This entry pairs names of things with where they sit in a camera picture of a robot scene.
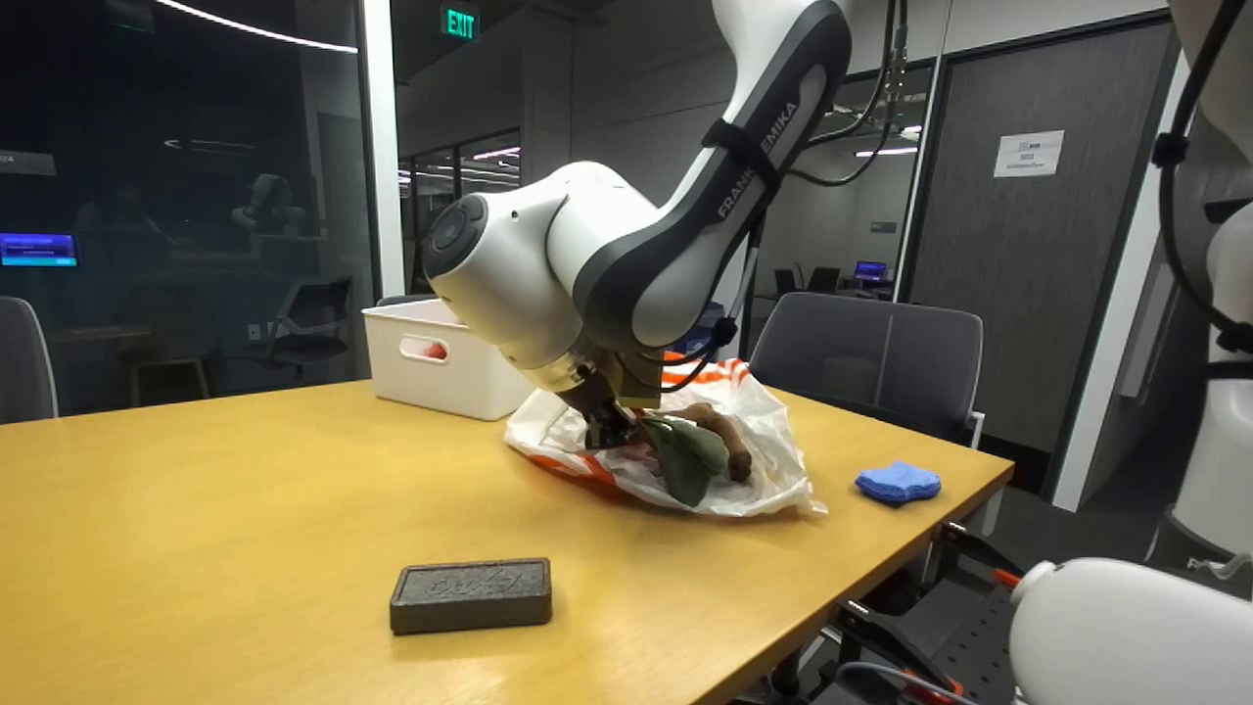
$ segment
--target exit sign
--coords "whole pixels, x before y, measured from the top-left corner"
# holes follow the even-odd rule
[[[477,41],[477,13],[473,9],[457,9],[457,5],[441,5],[441,37],[452,41]]]

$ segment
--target monitor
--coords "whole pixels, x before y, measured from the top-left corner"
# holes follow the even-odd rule
[[[856,286],[888,286],[894,281],[894,265],[880,259],[856,259],[853,261],[853,281]]]
[[[0,230],[0,265],[72,269],[79,265],[79,243],[67,230]]]

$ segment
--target plastic bag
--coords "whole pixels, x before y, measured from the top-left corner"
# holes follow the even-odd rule
[[[786,409],[749,371],[744,360],[710,364],[695,384],[662,397],[662,414],[695,402],[712,402],[712,410],[721,410],[751,451],[751,477],[732,481],[717,473],[699,507],[666,495],[652,445],[589,451],[582,414],[545,388],[509,414],[507,443],[541,471],[699,518],[766,518],[778,511],[799,511],[803,518],[828,513],[808,477],[803,451],[793,440]]]

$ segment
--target white box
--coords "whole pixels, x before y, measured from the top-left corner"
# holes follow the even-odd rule
[[[374,388],[383,401],[507,419],[534,393],[534,384],[438,296],[362,312]]]

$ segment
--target black eraser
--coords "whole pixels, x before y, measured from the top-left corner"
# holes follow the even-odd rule
[[[414,564],[391,592],[391,633],[534,627],[552,618],[548,562]]]

